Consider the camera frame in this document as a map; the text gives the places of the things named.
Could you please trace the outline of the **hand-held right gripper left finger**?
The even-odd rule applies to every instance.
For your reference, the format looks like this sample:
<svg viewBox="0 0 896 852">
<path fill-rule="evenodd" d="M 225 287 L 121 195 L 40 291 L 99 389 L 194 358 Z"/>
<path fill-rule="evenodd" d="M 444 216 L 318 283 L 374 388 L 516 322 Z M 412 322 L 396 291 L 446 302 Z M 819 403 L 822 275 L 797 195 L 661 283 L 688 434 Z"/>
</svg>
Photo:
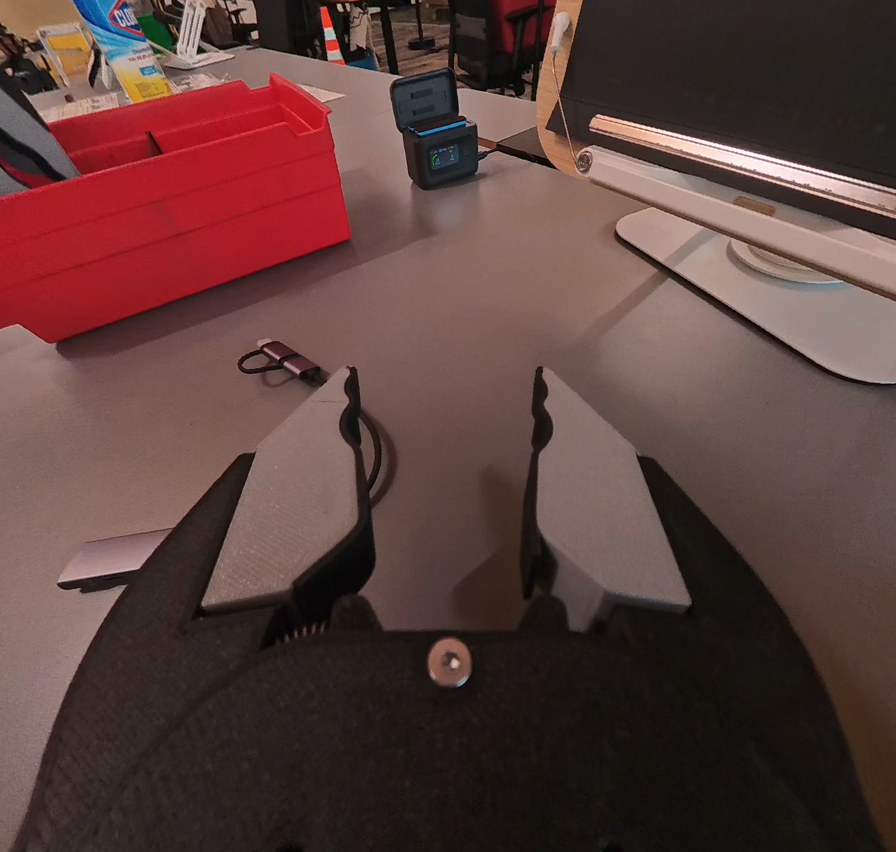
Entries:
<svg viewBox="0 0 896 852">
<path fill-rule="evenodd" d="M 375 566 L 357 370 L 345 366 L 258 446 L 202 599 L 329 613 Z"/>
</svg>

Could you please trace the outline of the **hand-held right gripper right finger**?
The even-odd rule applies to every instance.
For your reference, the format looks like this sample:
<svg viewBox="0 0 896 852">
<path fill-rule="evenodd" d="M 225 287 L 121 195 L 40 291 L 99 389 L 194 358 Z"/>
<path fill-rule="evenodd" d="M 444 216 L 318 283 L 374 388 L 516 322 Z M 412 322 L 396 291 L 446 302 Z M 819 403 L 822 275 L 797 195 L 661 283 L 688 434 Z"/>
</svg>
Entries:
<svg viewBox="0 0 896 852">
<path fill-rule="evenodd" d="M 523 497 L 521 586 L 589 632 L 619 606 L 681 614 L 691 595 L 636 449 L 553 371 L 538 367 Z"/>
</svg>

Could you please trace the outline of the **red plastic bin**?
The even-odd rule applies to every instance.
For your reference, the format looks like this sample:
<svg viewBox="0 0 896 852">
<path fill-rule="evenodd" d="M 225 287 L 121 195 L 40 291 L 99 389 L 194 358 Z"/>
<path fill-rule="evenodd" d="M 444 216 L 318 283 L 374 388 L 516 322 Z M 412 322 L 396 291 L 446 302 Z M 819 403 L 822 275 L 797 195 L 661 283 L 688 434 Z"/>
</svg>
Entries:
<svg viewBox="0 0 896 852">
<path fill-rule="evenodd" d="M 77 174 L 2 196 L 2 329 L 59 342 L 348 241 L 329 117 L 273 73 L 52 122 Z"/>
</svg>

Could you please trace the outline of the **clear box yellow label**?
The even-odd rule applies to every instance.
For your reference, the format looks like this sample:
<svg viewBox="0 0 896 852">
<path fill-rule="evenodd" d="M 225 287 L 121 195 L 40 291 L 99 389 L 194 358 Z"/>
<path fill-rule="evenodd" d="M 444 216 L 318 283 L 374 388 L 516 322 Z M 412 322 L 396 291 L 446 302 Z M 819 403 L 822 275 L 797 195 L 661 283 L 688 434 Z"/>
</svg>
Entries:
<svg viewBox="0 0 896 852">
<path fill-rule="evenodd" d="M 64 86 L 88 81 L 93 43 L 80 22 L 42 26 L 37 37 Z"/>
</svg>

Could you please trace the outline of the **blue white printed packet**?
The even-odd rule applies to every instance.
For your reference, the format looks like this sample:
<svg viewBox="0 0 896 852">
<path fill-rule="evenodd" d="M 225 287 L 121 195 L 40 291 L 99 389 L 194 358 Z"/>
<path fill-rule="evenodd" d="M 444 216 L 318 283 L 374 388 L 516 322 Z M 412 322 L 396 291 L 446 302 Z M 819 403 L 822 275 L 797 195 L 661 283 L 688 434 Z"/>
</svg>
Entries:
<svg viewBox="0 0 896 852">
<path fill-rule="evenodd" d="M 161 69 L 129 0 L 71 0 L 132 104 L 169 97 Z"/>
</svg>

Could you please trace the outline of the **white printed sheets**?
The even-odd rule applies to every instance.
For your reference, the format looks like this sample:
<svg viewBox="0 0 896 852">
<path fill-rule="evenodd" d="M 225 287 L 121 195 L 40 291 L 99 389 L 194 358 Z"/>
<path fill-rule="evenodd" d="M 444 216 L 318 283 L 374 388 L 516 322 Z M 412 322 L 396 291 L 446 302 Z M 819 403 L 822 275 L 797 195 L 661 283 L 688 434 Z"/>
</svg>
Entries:
<svg viewBox="0 0 896 852">
<path fill-rule="evenodd" d="M 224 77 L 216 77 L 203 73 L 183 80 L 171 81 L 170 86 L 175 95 L 180 95 L 214 87 L 232 79 L 229 74 L 226 74 Z M 77 116 L 109 111 L 118 107 L 128 106 L 130 103 L 123 92 L 108 92 L 84 99 L 75 99 L 72 94 L 66 94 L 59 104 L 35 105 L 35 108 L 44 122 L 51 123 Z"/>
</svg>

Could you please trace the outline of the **tan panel on white stand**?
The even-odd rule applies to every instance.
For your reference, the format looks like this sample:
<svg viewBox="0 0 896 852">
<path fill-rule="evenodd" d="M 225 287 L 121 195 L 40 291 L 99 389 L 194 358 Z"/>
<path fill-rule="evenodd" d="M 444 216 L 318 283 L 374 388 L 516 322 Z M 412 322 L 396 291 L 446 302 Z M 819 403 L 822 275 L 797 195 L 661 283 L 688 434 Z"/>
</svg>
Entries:
<svg viewBox="0 0 896 852">
<path fill-rule="evenodd" d="M 175 17 L 175 49 L 150 41 L 151 48 L 161 56 L 164 67 L 176 70 L 204 69 L 213 64 L 234 59 L 228 51 L 221 51 L 203 40 L 206 14 L 218 6 L 218 0 L 184 0 L 181 17 Z"/>
</svg>

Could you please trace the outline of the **orange traffic cone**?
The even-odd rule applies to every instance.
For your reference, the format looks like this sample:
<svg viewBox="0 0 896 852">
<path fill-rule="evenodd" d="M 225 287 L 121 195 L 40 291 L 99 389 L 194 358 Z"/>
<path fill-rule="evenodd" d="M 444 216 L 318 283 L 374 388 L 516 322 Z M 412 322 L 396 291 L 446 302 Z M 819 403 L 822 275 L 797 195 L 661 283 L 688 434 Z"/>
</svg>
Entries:
<svg viewBox="0 0 896 852">
<path fill-rule="evenodd" d="M 329 8 L 328 6 L 323 5 L 320 7 L 319 11 L 322 22 L 323 45 L 326 53 L 326 60 L 330 63 L 345 66 L 346 62 L 342 55 L 342 47 L 340 46 L 340 40 L 332 25 Z"/>
</svg>

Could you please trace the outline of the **black charging case with screen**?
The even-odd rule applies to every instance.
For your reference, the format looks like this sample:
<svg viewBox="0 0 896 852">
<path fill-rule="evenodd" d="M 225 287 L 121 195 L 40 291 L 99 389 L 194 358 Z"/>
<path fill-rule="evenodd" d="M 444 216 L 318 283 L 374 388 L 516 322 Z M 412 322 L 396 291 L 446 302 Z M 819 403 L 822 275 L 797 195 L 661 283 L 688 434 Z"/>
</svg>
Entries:
<svg viewBox="0 0 896 852">
<path fill-rule="evenodd" d="M 477 125 L 461 114 L 453 70 L 399 77 L 390 98 L 415 185 L 432 190 L 476 174 Z"/>
</svg>

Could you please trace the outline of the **black office chair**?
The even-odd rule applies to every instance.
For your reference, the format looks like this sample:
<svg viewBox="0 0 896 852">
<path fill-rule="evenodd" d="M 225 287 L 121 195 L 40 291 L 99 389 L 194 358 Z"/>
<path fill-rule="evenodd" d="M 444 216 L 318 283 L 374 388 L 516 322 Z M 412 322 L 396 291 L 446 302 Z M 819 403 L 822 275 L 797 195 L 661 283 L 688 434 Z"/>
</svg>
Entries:
<svg viewBox="0 0 896 852">
<path fill-rule="evenodd" d="M 449 67 L 466 87 L 521 97 L 537 55 L 539 8 L 513 0 L 447 0 Z"/>
</svg>

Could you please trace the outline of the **wooden book stand black panel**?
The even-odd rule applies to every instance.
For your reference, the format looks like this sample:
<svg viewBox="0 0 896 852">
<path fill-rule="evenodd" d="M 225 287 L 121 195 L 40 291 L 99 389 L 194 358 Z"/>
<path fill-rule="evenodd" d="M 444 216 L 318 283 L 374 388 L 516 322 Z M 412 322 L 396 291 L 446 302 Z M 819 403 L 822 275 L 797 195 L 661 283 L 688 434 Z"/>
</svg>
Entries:
<svg viewBox="0 0 896 852">
<path fill-rule="evenodd" d="M 895 381 L 895 0 L 557 0 L 554 166 L 620 240 L 828 373 Z"/>
</svg>

